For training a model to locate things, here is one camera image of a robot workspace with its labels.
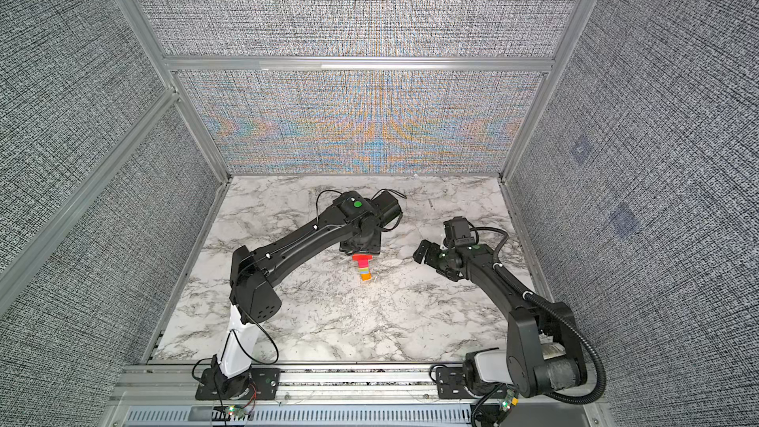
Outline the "red wood cylinder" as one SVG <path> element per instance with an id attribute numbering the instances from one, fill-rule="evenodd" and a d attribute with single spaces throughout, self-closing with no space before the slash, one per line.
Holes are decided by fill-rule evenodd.
<path id="1" fill-rule="evenodd" d="M 360 267 L 368 267 L 369 262 L 373 259 L 373 255 L 354 254 L 352 259 L 356 261 Z"/>

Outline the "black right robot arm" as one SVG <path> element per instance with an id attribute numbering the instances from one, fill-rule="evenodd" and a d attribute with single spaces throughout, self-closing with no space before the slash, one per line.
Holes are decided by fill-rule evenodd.
<path id="1" fill-rule="evenodd" d="M 472 282 L 505 316 L 504 361 L 510 383 L 520 395 L 546 395 L 587 382 L 579 338 L 555 316 L 525 298 L 530 290 L 496 260 L 488 245 L 443 248 L 423 240 L 413 259 L 453 282 Z"/>

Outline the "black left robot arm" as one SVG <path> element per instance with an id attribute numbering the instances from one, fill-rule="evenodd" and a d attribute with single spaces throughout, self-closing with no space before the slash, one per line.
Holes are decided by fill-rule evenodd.
<path id="1" fill-rule="evenodd" d="M 251 366 L 265 363 L 255 359 L 252 349 L 260 335 L 268 334 L 263 323 L 282 306 L 276 286 L 334 245 L 349 257 L 380 254 L 383 234 L 392 231 L 391 223 L 401 218 L 400 203 L 389 190 L 371 198 L 356 191 L 339 192 L 329 206 L 294 232 L 253 250 L 245 245 L 235 249 L 227 335 L 211 366 L 199 377 L 203 391 L 197 398 L 227 401 L 249 395 Z"/>

